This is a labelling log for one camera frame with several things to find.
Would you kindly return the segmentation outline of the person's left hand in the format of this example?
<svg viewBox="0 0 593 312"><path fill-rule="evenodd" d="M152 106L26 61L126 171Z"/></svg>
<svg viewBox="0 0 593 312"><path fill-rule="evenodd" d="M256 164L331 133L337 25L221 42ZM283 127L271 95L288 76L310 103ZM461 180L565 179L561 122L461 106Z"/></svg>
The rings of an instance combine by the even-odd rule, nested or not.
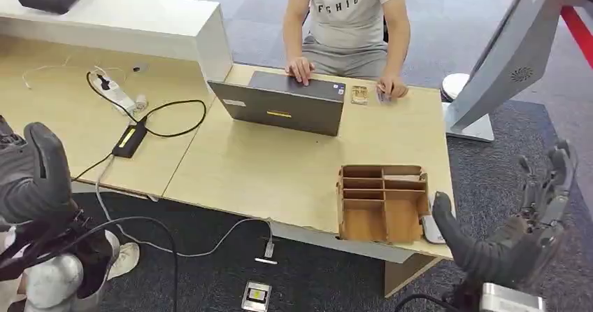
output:
<svg viewBox="0 0 593 312"><path fill-rule="evenodd" d="M377 91L383 101L400 99L408 94L408 87L393 73L384 73L377 81Z"/></svg>

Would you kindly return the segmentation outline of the person's right hand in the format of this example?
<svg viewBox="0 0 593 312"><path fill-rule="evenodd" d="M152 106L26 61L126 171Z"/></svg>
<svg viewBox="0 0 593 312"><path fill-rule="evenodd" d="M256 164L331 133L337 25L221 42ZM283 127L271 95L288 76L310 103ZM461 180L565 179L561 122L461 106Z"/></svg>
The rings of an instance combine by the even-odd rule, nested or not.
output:
<svg viewBox="0 0 593 312"><path fill-rule="evenodd" d="M315 65L305 57L295 57L288 61L285 72L288 76L294 77L297 82L308 86Z"/></svg>

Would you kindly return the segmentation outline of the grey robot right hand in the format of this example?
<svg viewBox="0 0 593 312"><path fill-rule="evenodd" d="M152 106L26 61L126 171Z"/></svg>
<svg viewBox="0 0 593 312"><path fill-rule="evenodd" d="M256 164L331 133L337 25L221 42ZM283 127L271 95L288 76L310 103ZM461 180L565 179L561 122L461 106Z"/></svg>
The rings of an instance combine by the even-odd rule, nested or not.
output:
<svg viewBox="0 0 593 312"><path fill-rule="evenodd" d="M569 141L560 140L548 151L548 158L544 179L534 173L525 156L520 158L527 175L519 211L486 239L466 235L452 214L449 196L436 192L432 216L468 281L517 288L555 256L564 235L563 219L578 156Z"/></svg>

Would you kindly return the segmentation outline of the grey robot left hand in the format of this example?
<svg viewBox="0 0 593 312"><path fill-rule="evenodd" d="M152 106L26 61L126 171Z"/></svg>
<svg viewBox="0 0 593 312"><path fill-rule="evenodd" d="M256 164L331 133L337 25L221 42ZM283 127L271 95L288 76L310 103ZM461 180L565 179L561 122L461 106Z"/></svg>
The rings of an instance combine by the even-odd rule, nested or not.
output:
<svg viewBox="0 0 593 312"><path fill-rule="evenodd" d="M70 218L71 174L64 146L41 122L21 135L1 118L1 219L9 224Z"/></svg>

